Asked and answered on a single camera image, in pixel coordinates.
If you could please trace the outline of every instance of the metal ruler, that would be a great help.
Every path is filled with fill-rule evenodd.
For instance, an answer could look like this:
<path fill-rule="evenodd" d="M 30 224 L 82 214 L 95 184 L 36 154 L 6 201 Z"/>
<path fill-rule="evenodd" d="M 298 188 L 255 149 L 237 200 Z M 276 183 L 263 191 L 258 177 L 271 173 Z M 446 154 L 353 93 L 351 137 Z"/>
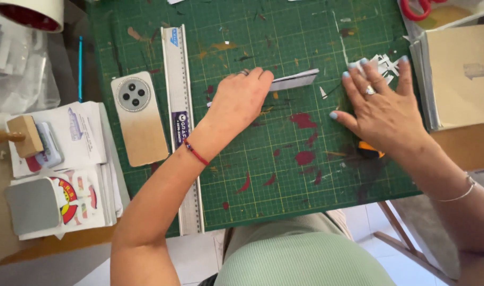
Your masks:
<path fill-rule="evenodd" d="M 161 27 L 162 54 L 173 152 L 194 129 L 191 83 L 187 57 L 186 27 Z M 178 210 L 180 235 L 204 233 L 200 178 L 189 188 Z"/>

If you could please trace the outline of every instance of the silver bangle bracelet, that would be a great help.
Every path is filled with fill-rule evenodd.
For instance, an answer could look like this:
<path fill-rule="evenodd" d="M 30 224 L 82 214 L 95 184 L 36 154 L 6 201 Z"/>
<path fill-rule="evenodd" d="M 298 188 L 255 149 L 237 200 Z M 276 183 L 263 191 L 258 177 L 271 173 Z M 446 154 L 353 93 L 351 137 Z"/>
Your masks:
<path fill-rule="evenodd" d="M 446 199 L 446 200 L 433 199 L 433 200 L 436 200 L 437 202 L 443 202 L 443 203 L 445 203 L 445 202 L 452 202 L 453 200 L 458 200 L 460 198 L 466 197 L 474 189 L 474 187 L 477 185 L 477 182 L 474 179 L 472 179 L 470 177 L 470 175 L 467 176 L 467 180 L 470 183 L 470 188 L 468 189 L 468 192 L 466 192 L 465 194 L 463 194 L 463 195 L 461 195 L 461 196 L 459 196 L 457 198 L 453 198 L 453 199 Z"/>

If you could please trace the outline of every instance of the plastic bag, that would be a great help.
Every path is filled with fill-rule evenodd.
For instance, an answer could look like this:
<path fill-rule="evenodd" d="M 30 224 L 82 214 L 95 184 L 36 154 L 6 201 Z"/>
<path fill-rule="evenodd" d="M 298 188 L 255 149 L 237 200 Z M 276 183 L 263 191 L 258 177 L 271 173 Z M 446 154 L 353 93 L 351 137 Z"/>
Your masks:
<path fill-rule="evenodd" d="M 0 16 L 0 113 L 29 113 L 59 104 L 46 33 Z"/>

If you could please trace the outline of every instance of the green cutting mat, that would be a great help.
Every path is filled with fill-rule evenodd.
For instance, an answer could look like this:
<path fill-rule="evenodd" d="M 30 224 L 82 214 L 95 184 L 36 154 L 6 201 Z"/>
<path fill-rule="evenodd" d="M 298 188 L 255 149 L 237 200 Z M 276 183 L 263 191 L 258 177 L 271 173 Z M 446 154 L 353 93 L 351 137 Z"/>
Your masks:
<path fill-rule="evenodd" d="M 151 71 L 169 139 L 159 28 L 182 23 L 196 123 L 228 74 L 261 66 L 278 78 L 320 69 L 311 86 L 269 94 L 255 123 L 201 173 L 207 231 L 420 193 L 387 156 L 361 159 L 354 151 L 357 139 L 328 116 L 337 108 L 349 109 L 340 86 L 345 58 L 352 62 L 386 53 L 395 61 L 408 55 L 396 0 L 185 0 L 175 5 L 101 0 L 91 6 L 90 18 L 104 101 L 131 195 L 150 177 L 152 167 L 129 166 L 110 82 Z M 232 48 L 223 49 L 225 41 Z M 325 100 L 320 87 L 328 93 Z M 316 127 L 300 128 L 290 120 L 299 113 L 308 114 Z M 295 156 L 302 151 L 310 151 L 314 159 L 299 166 Z M 246 174 L 248 188 L 236 193 Z M 168 236 L 176 235 L 175 219 Z"/>

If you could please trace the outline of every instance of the person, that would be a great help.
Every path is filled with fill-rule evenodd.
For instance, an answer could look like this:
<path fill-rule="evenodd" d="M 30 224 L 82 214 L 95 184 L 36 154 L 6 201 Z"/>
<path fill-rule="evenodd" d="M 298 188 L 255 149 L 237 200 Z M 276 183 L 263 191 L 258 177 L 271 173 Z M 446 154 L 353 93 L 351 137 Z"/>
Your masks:
<path fill-rule="evenodd" d="M 459 251 L 459 283 L 484 285 L 484 188 L 424 129 L 407 57 L 399 61 L 395 92 L 366 59 L 362 67 L 367 79 L 354 64 L 342 75 L 355 116 L 334 110 L 330 117 L 408 172 L 431 199 Z M 270 71 L 255 68 L 223 79 L 187 143 L 201 158 L 213 159 L 257 118 L 273 78 Z M 113 237 L 112 285 L 180 285 L 165 233 L 204 168 L 182 144 L 143 185 Z M 237 227 L 214 284 L 394 284 L 378 261 L 350 238 L 339 212 Z"/>

